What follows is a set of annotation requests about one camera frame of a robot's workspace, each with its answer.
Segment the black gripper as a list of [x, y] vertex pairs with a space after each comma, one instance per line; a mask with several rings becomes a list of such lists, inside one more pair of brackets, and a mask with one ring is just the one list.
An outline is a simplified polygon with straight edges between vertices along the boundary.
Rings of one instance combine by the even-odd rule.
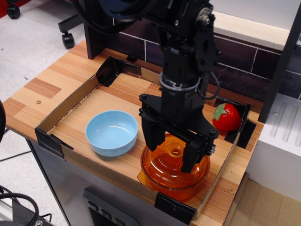
[[210, 100], [206, 95], [208, 78], [179, 83], [164, 77], [160, 85], [160, 96], [139, 96], [146, 145], [155, 151], [165, 141], [166, 132], [184, 141], [181, 172], [191, 173], [205, 155], [214, 153], [214, 140], [218, 137], [217, 130], [203, 115], [205, 101]]

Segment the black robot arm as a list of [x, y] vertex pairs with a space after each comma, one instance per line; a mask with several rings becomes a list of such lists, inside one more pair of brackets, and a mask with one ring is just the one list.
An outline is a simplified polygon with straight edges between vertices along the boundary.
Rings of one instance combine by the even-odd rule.
[[181, 171], [190, 173], [214, 152], [219, 135], [202, 113], [205, 101], [211, 99], [206, 94], [208, 80], [214, 77], [220, 55], [214, 40], [213, 6], [207, 0], [102, 0], [104, 13], [118, 20], [107, 27], [94, 22], [77, 0], [72, 4], [102, 34], [123, 31], [141, 18], [157, 26], [163, 51], [161, 96], [139, 97], [143, 134], [151, 151], [164, 142], [166, 132], [184, 141]]

